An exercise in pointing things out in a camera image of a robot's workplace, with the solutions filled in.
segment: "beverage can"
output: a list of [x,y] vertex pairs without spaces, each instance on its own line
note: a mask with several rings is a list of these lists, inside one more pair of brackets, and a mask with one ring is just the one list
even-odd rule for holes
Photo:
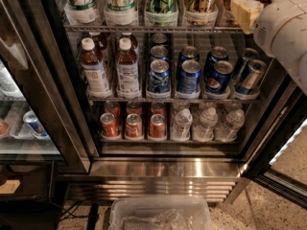
[[127,103],[127,106],[126,106],[127,115],[134,113],[134,114],[138,114],[142,116],[142,111],[143,111],[142,103],[140,102],[128,102]]
[[106,137],[115,137],[120,134],[118,122],[112,113],[104,113],[100,117],[100,124],[103,130],[103,135]]
[[23,122],[25,122],[38,136],[48,136],[45,128],[33,111],[28,111],[23,116]]
[[165,117],[161,114],[154,114],[150,120],[149,136],[163,138],[166,136]]
[[214,64],[205,90],[214,94],[223,94],[230,82],[233,66],[228,61],[220,60]]
[[151,49],[151,62],[155,59],[169,61],[169,51],[164,46],[154,46]]
[[138,114],[130,114],[126,119],[126,135],[130,138],[140,137],[143,133],[142,119]]
[[251,48],[246,48],[242,51],[242,54],[238,57],[237,63],[233,69],[232,82],[237,85],[241,75],[246,68],[248,61],[251,59],[257,59],[258,52]]
[[198,92],[201,78],[201,66],[194,60],[186,60],[179,68],[177,92],[194,94]]
[[259,59],[250,60],[242,73],[238,86],[236,87],[236,92],[243,95],[250,94],[266,70],[267,65],[265,62]]
[[228,53],[226,48],[221,46],[213,47],[207,54],[207,59],[204,64],[203,74],[204,80],[207,81],[210,75],[210,72],[214,68],[214,64],[219,60],[228,60]]
[[152,93],[167,93],[170,91],[171,69],[169,63],[156,59],[151,63],[148,88]]

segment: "bottle label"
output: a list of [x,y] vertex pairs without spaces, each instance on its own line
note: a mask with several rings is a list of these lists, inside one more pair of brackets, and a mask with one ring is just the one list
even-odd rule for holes
[[138,65],[116,64],[119,89],[124,93],[135,93],[139,91]]
[[107,92],[110,90],[107,75],[101,62],[97,65],[83,65],[83,70],[91,91]]

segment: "blue can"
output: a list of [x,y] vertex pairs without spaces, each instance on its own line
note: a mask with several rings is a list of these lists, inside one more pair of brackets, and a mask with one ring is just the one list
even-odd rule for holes
[[211,71],[213,71],[214,65],[217,61],[228,60],[228,53],[226,48],[221,46],[216,46],[211,49],[207,55],[207,59],[203,68],[204,80],[207,81]]
[[171,69],[169,63],[156,59],[151,63],[148,90],[152,93],[167,93],[170,91]]
[[197,93],[201,78],[200,64],[192,59],[186,60],[178,70],[177,92],[182,94]]
[[241,75],[236,92],[243,95],[251,94],[266,70],[267,65],[265,62],[259,59],[251,59]]
[[229,85],[232,71],[233,66],[228,61],[217,61],[208,77],[205,90],[213,94],[223,94]]
[[169,61],[169,51],[164,46],[154,46],[151,49],[151,62],[155,59]]
[[32,129],[38,136],[47,136],[47,132],[43,125],[38,120],[33,111],[28,111],[23,116],[23,121]]

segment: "drink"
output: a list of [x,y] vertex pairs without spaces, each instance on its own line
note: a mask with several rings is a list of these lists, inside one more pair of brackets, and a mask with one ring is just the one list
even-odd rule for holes
[[118,88],[123,93],[139,91],[138,64],[136,53],[131,48],[128,38],[119,40],[119,52],[116,54]]
[[213,94],[223,94],[230,82],[233,66],[228,61],[218,61],[209,74],[205,90]]
[[206,142],[213,140],[213,129],[218,123],[218,115],[214,107],[209,107],[204,110],[200,117],[199,121],[194,126],[193,139]]
[[266,70],[267,65],[263,61],[259,59],[250,60],[242,73],[238,86],[236,87],[236,92],[243,95],[250,94]]
[[81,56],[81,64],[85,73],[85,77],[89,84],[89,89],[93,95],[95,92],[107,92],[110,90],[109,82],[106,75],[104,63],[99,61],[95,44],[92,38],[84,38],[82,40],[83,53]]
[[258,52],[256,50],[246,48],[242,51],[242,54],[238,58],[233,70],[232,82],[234,85],[238,84],[241,75],[248,64],[248,61],[256,58],[258,58]]
[[201,78],[201,66],[194,60],[186,60],[179,68],[177,92],[194,94],[198,92]]
[[217,125],[215,139],[222,142],[234,141],[244,121],[245,117],[242,109],[229,112],[226,114],[224,121]]
[[152,93],[167,93],[170,91],[171,69],[168,62],[156,59],[151,63],[148,89]]
[[125,134],[129,138],[138,138],[142,136],[142,119],[137,114],[130,114],[126,119],[126,131]]
[[100,117],[100,124],[105,137],[116,137],[120,134],[118,122],[112,113],[104,113]]
[[117,13],[116,16],[125,15],[125,20],[122,22],[123,25],[128,25],[134,20],[134,0],[107,0],[107,8],[110,12]]
[[228,53],[226,48],[221,46],[216,46],[211,49],[207,55],[206,62],[203,68],[204,80],[207,81],[209,74],[214,68],[214,64],[219,60],[228,60]]
[[161,114],[154,114],[150,120],[149,136],[163,138],[166,136],[166,121]]
[[151,49],[151,62],[155,59],[169,61],[169,51],[164,46],[153,46]]
[[189,109],[181,110],[173,121],[171,129],[172,140],[186,140],[190,135],[193,118]]

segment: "refrigerator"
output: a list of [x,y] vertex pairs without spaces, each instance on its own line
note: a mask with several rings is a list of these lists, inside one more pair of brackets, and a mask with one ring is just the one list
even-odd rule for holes
[[[193,27],[184,24],[185,10],[177,10],[177,24],[167,27],[148,25],[146,0],[136,0],[137,23],[107,24],[103,16],[105,0],[100,1],[97,25],[74,24],[69,19],[67,0],[0,0],[1,16],[6,19],[6,31],[13,34],[13,44],[24,58],[23,64],[9,47],[3,47],[1,60],[23,97],[4,95],[1,104],[10,111],[12,105],[22,106],[19,123],[23,125],[25,110],[32,110],[50,139],[15,139],[10,135],[0,140],[1,164],[17,174],[32,171],[32,167],[51,166],[53,180],[68,182],[65,199],[115,200],[119,197],[147,195],[197,195],[209,203],[233,201],[250,182],[265,180],[270,161],[287,142],[306,117],[306,96],[297,87],[277,59],[267,57],[255,44],[252,34],[244,34],[237,25],[219,23]],[[183,1],[178,0],[182,8]],[[139,43],[140,94],[135,99],[122,97],[113,85],[113,95],[93,97],[81,67],[82,39],[89,33],[111,33],[110,70],[115,72],[116,38],[122,32],[133,33]],[[172,75],[170,96],[154,99],[147,93],[147,71],[150,62],[150,40],[153,34],[165,34],[169,39],[172,70],[180,51],[186,45],[198,48],[203,68],[207,53],[215,46],[227,49],[229,61],[235,65],[245,48],[256,49],[259,58],[268,65],[259,83],[260,94],[253,100],[182,99],[176,93],[176,76]],[[130,101],[143,104],[141,140],[117,140],[102,136],[100,117],[106,101],[125,107]],[[171,108],[178,101],[190,104],[191,110],[201,103],[218,106],[239,104],[245,111],[245,123],[231,142],[195,141],[191,137],[179,142],[171,139],[170,128],[163,141],[148,137],[148,114],[152,102],[164,102],[167,124],[172,122]],[[5,120],[6,112],[0,113]],[[300,198],[306,202],[306,192]]]

